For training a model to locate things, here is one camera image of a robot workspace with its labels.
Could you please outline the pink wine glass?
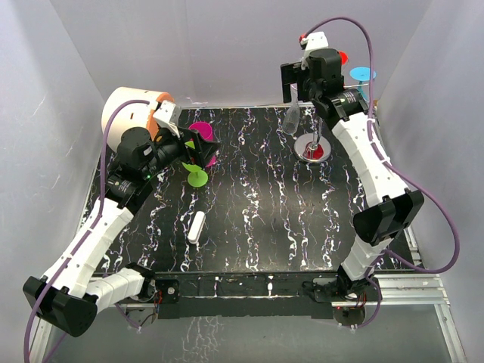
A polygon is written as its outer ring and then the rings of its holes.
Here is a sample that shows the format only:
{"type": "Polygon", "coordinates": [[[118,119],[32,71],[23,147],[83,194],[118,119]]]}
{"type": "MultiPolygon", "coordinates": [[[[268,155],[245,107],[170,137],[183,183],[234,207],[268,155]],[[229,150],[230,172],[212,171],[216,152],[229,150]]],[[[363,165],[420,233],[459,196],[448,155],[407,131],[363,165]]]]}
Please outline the pink wine glass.
{"type": "MultiPolygon", "coordinates": [[[[196,122],[192,123],[189,127],[189,129],[197,130],[200,133],[200,140],[203,139],[207,142],[212,142],[215,143],[213,140],[213,128],[209,123],[205,122],[196,122]]],[[[206,144],[202,142],[203,149],[206,150],[206,144]]],[[[204,154],[204,161],[205,166],[201,166],[202,169],[205,169],[206,167],[210,167],[213,164],[216,163],[216,151],[218,150],[219,146],[211,146],[209,149],[210,155],[205,153],[204,154]]]]}

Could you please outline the green wine glass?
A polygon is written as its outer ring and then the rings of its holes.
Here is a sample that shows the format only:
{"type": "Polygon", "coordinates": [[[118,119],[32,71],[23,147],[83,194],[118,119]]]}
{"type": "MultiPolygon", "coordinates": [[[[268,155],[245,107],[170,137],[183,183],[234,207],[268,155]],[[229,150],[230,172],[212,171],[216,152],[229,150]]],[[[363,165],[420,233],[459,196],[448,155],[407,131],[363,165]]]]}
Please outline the green wine glass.
{"type": "Polygon", "coordinates": [[[208,174],[199,166],[183,163],[183,167],[189,171],[188,184],[193,188],[201,188],[208,182],[208,174]]]}

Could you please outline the clear champagne flute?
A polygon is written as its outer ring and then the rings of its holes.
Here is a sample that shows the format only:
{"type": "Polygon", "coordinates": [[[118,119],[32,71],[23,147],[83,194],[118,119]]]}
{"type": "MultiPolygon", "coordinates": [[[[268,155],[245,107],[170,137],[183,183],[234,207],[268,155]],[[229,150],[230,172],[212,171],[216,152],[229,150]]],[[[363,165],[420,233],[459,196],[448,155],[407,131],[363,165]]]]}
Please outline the clear champagne flute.
{"type": "Polygon", "coordinates": [[[281,128],[283,133],[287,135],[294,135],[298,129],[300,120],[300,107],[298,101],[297,87],[295,85],[292,85],[290,87],[290,94],[291,105],[286,112],[281,128]]]}

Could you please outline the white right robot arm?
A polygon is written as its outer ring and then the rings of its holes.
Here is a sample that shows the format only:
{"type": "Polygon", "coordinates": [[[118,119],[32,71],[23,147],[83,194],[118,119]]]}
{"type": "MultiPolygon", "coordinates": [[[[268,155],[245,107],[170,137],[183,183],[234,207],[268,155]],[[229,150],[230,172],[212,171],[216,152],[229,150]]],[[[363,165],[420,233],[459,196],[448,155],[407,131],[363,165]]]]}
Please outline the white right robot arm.
{"type": "Polygon", "coordinates": [[[312,284],[316,297],[353,300],[371,283],[376,261],[413,221],[424,204],[419,191],[411,191],[390,171],[389,158],[378,148],[374,118],[356,88],[347,88],[341,56],[333,48],[310,51],[304,61],[282,64],[283,101],[291,100],[291,86],[299,101],[313,104],[334,137],[341,143],[364,188],[367,208],[353,217],[355,241],[340,264],[334,281],[312,284]]]}

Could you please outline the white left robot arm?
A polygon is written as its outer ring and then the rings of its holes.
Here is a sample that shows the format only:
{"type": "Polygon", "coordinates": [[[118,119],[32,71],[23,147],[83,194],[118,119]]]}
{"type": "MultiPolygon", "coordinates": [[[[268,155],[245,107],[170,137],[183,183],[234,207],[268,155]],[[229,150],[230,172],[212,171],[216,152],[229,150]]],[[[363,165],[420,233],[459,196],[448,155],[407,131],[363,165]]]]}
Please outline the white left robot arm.
{"type": "Polygon", "coordinates": [[[91,278],[161,171],[178,160],[205,168],[215,156],[219,143],[179,126],[180,113],[168,92],[119,87],[111,93],[101,116],[99,198],[58,260],[40,278],[24,283],[31,316],[79,337],[107,307],[154,297],[153,272],[136,263],[100,280],[91,278]]]}

